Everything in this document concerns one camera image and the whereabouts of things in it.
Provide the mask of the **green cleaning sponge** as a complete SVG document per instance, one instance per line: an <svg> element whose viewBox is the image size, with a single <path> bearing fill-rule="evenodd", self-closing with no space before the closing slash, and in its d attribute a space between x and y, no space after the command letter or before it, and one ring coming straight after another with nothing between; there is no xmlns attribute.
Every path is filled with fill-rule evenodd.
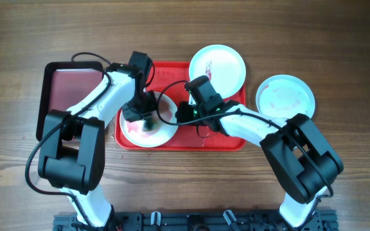
<svg viewBox="0 0 370 231"><path fill-rule="evenodd" d="M159 122L154 117L148 117L144 119L143 123L143 131L144 132L151 132L156 130L159 127Z"/></svg>

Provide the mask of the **mint plate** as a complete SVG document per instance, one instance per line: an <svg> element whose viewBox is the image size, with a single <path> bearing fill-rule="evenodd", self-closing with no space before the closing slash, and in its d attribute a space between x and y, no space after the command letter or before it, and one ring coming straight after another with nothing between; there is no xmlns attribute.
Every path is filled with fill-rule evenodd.
<svg viewBox="0 0 370 231"><path fill-rule="evenodd" d="M230 98L242 88L247 73L241 55L233 48L221 44L199 50L191 59L188 71L190 80L207 76L223 98Z"/></svg>
<svg viewBox="0 0 370 231"><path fill-rule="evenodd" d="M290 119L300 113L312 118L316 101L303 80L289 74L277 74L259 86L256 106L259 113L269 117Z"/></svg>
<svg viewBox="0 0 370 231"><path fill-rule="evenodd" d="M177 106L171 98L163 94L159 104L160 116L170 123L176 123L175 113ZM176 133L178 126L168 125L162 122L154 110L151 113L150 128L146 128L146 121L139 120L128 122L120 113L119 125L124 138L132 144L142 148L154 148L168 142Z"/></svg>

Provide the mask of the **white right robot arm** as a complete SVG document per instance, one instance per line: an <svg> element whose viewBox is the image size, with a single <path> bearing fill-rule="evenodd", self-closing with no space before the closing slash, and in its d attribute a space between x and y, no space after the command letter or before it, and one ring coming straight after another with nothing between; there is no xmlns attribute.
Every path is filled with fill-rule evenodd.
<svg viewBox="0 0 370 231"><path fill-rule="evenodd" d="M304 226L320 200L333 196L331 185L344 170L340 157L304 114L269 117L234 100L206 111L182 101L175 117L180 124L206 126L259 146L285 190L279 213L292 228Z"/></svg>

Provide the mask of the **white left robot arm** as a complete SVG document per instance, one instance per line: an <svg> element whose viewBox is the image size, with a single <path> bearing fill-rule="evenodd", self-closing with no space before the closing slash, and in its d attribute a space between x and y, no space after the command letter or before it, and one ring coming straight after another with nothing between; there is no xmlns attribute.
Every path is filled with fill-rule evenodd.
<svg viewBox="0 0 370 231"><path fill-rule="evenodd" d="M100 180L105 169L105 128L119 109L139 99L149 72L114 64L101 70L102 80L67 110L46 114L42 137L31 156L39 155L38 173L67 196L77 211L74 227L117 230L114 207L105 199Z"/></svg>

